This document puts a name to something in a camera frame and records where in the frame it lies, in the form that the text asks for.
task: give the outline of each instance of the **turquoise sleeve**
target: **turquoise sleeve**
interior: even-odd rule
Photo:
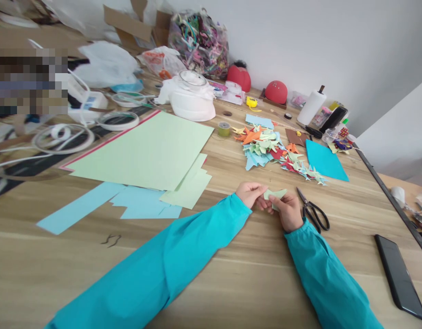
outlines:
[[[59,310],[48,329],[143,328],[237,235],[252,211],[232,194],[175,220]]]
[[[284,236],[323,328],[383,328],[363,289],[307,218],[301,228]]]

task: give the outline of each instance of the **scissors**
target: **scissors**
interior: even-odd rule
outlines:
[[[311,218],[311,221],[313,222],[313,224],[316,227],[319,234],[321,233],[321,228],[325,231],[328,231],[330,229],[330,221],[328,220],[328,217],[326,216],[326,214],[322,211],[322,209],[320,209],[313,202],[308,201],[307,198],[302,194],[302,191],[298,187],[296,189],[298,190],[299,196],[301,197],[302,201],[304,202],[304,205],[302,207],[302,217],[304,217],[305,214],[307,214],[308,217]],[[308,211],[309,206],[311,207],[312,213],[310,213]],[[322,216],[325,218],[326,227],[324,226],[324,224],[319,219],[319,216],[317,215],[316,209],[319,210],[321,212]]]

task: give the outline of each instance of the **white wall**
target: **white wall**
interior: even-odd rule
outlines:
[[[377,172],[402,180],[421,174],[422,83],[357,138],[357,145]]]
[[[358,136],[422,82],[422,0],[166,0],[207,9],[229,31],[252,85],[278,79],[351,112]]]

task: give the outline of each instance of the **person's right hand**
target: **person's right hand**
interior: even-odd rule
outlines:
[[[281,200],[275,196],[270,196],[269,199],[279,209],[279,218],[284,231],[287,233],[293,232],[304,224],[299,207],[299,198],[295,194],[286,193]]]

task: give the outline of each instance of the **black scissors handle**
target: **black scissors handle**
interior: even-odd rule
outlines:
[[[319,234],[321,234],[321,227],[319,226],[319,224],[315,221],[315,219],[313,218],[313,216],[311,215],[311,213],[308,211],[308,207],[307,205],[304,203],[304,206],[302,207],[302,217],[306,217],[308,215],[308,217],[310,217],[311,222],[313,223],[313,225],[315,226],[317,232],[319,232]]]
[[[309,205],[311,206],[311,209],[313,210],[314,215],[316,216],[316,220],[319,223],[319,225],[322,227],[323,230],[328,231],[330,229],[330,221],[328,220],[328,217],[326,216],[326,214],[322,211],[322,209],[320,209],[317,205],[315,205],[313,202],[309,201],[308,202]],[[322,214],[322,216],[325,219],[325,224],[326,227],[324,226],[324,224],[321,222],[321,220],[319,219],[319,216],[317,215],[317,210],[320,211],[320,213]]]

